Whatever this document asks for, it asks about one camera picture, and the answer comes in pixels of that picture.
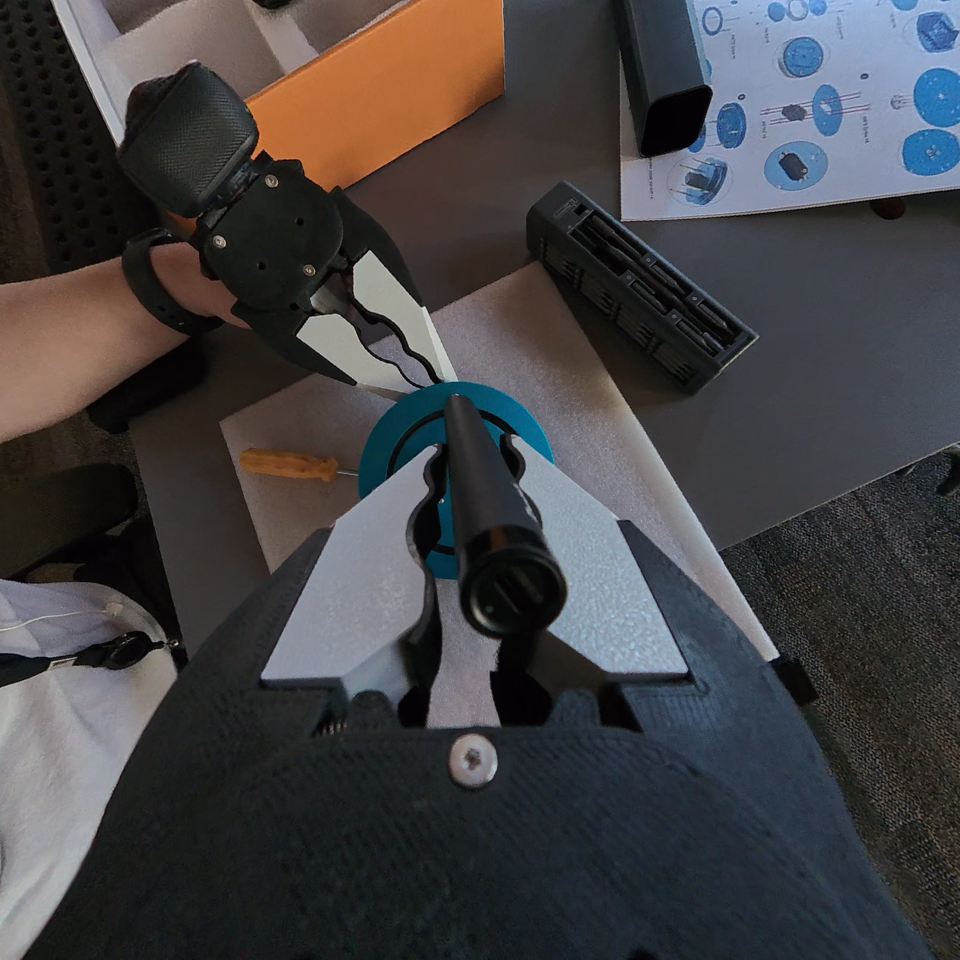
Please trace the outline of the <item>black perforated chair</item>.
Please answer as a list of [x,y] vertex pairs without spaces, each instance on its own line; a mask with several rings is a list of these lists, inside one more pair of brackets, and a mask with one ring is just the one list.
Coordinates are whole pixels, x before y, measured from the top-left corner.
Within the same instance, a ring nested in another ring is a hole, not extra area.
[[1,3],[2,278],[118,258],[161,224],[116,161],[52,2]]

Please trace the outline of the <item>white foam mat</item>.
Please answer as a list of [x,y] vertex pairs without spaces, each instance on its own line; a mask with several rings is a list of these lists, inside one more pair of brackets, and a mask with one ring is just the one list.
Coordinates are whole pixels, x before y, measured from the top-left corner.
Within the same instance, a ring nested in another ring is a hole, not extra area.
[[[520,402],[558,467],[631,521],[707,593],[762,657],[778,651],[546,269],[534,263],[435,312],[454,370]],[[248,449],[333,457],[356,470],[394,402],[309,375],[221,422],[259,545],[273,572],[359,500],[341,486],[249,475]]]

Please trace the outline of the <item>black screwdriver bit case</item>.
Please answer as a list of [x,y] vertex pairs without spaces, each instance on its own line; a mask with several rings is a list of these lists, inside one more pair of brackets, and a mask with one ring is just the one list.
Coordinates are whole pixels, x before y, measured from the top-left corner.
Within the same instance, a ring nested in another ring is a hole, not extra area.
[[675,387],[694,395],[759,339],[756,331],[567,180],[526,215],[526,245]]

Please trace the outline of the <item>blue round metal part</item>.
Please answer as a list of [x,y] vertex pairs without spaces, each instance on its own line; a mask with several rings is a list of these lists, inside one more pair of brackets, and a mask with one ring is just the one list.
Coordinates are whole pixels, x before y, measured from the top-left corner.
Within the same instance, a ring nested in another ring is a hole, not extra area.
[[430,532],[426,522],[419,520],[415,524],[416,544],[435,582],[437,578],[458,580],[444,420],[446,403],[456,394],[468,397],[478,409],[488,433],[502,451],[513,478],[541,525],[543,522],[538,511],[520,486],[524,463],[514,448],[514,442],[526,442],[547,461],[554,462],[546,432],[534,415],[521,402],[492,387],[465,381],[440,384],[415,391],[384,414],[373,427],[364,448],[359,467],[359,494],[361,499],[366,498],[419,453],[428,447],[440,446],[444,466],[435,476],[440,493],[435,508],[438,527]]

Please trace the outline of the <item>orange cardboard box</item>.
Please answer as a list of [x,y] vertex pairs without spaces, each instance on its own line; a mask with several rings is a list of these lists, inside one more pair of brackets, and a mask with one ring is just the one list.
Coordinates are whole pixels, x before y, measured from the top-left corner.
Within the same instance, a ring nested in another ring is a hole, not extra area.
[[501,1],[54,1],[116,144],[138,84],[198,61],[258,146],[350,187],[505,90]]

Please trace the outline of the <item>black electric screwdriver pen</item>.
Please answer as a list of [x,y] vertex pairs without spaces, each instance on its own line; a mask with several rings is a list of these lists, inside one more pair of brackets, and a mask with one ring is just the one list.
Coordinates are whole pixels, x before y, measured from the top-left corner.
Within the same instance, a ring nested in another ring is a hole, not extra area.
[[534,636],[565,606],[566,577],[474,402],[453,394],[443,415],[462,613],[495,640]]

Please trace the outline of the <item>printed instruction sheet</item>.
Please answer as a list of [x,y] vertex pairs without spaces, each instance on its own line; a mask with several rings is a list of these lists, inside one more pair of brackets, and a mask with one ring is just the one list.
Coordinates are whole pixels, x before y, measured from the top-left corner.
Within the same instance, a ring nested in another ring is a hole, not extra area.
[[957,1],[689,2],[711,104],[641,159],[620,88],[620,217],[697,219],[957,189]]

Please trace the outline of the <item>person's left forearm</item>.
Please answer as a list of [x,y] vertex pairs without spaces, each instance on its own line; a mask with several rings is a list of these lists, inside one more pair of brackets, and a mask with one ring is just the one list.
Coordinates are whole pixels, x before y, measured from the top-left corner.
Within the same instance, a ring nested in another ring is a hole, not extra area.
[[182,343],[118,258],[1,288],[1,442],[54,426]]

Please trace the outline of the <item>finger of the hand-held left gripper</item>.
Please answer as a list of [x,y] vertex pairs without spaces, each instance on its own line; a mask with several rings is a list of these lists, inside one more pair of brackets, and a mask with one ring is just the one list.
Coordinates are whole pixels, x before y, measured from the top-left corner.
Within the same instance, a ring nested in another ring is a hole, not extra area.
[[365,251],[352,265],[351,298],[365,319],[389,328],[403,353],[423,369],[432,383],[458,378],[426,306],[373,250]]
[[369,392],[414,392],[429,381],[412,380],[394,361],[372,352],[356,328],[340,314],[306,318],[295,339],[318,354],[360,389]]

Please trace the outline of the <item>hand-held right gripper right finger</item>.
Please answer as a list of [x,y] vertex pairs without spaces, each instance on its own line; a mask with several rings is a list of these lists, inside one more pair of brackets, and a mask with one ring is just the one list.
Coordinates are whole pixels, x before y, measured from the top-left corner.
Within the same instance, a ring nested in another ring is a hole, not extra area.
[[688,678],[689,667],[616,515],[526,441],[513,447],[523,493],[567,584],[567,599],[531,642],[526,671],[543,688],[605,688]]

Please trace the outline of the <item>dark grey desk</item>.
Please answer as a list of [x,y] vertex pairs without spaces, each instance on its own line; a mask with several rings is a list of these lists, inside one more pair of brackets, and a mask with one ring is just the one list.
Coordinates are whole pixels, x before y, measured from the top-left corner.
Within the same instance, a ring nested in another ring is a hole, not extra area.
[[[506,94],[349,189],[434,314],[528,263],[560,180],[619,208],[619,58],[607,2],[504,2]],[[694,513],[726,548],[958,441],[957,194],[630,228],[758,333],[697,395],[570,308]],[[220,421],[303,374],[220,330],[196,389],[130,424],[191,651],[268,575]]]

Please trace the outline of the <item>black case sleeve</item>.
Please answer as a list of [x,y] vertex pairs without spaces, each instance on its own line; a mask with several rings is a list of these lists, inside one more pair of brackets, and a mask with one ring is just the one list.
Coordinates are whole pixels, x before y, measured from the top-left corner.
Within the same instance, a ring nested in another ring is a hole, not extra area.
[[612,1],[638,154],[689,148],[707,120],[713,89],[688,1]]

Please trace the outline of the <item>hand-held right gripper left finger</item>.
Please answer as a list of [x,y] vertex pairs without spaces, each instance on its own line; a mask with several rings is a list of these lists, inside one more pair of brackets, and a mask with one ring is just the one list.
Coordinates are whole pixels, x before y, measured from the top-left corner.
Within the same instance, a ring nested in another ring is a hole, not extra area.
[[400,703],[431,690],[441,646],[436,582],[417,522],[438,527],[439,445],[338,518],[262,669],[268,689],[328,689],[346,701],[376,690]]

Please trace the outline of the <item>person's white shirt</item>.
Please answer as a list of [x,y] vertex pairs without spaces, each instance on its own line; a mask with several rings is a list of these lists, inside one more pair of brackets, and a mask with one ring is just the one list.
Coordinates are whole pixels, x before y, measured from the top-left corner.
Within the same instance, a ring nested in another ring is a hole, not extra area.
[[106,804],[177,677],[162,626],[89,582],[1,583],[1,956],[22,958],[87,855]]

